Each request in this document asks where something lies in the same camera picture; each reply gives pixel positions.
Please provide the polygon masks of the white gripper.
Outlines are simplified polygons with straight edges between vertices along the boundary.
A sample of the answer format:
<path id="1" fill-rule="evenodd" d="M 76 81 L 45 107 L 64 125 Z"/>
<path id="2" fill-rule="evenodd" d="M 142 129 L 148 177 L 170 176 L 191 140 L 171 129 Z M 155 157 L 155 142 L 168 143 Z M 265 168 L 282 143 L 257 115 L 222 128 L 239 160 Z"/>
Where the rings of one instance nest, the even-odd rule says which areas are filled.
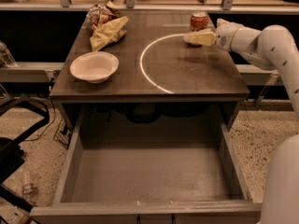
<path id="1" fill-rule="evenodd" d="M 214 32 L 192 32 L 184 36 L 184 41 L 192 45 L 211 46 L 216 41 L 219 49 L 226 51 L 240 51 L 238 31 L 243 27 L 242 24 L 229 22 L 218 18 L 216 34 Z"/>

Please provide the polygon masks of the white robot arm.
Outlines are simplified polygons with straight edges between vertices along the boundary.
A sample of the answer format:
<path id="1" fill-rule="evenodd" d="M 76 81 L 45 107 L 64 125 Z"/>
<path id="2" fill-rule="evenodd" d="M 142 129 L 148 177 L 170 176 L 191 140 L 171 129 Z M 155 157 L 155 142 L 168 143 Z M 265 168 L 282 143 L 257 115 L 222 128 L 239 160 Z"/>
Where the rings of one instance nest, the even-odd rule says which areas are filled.
<path id="1" fill-rule="evenodd" d="M 274 71 L 299 117 L 299 51 L 287 28 L 274 24 L 257 30 L 219 19 L 215 30 L 188 32 L 184 40 L 232 51 L 264 71 Z M 299 224 L 298 134 L 278 145 L 270 161 L 258 224 Z"/>

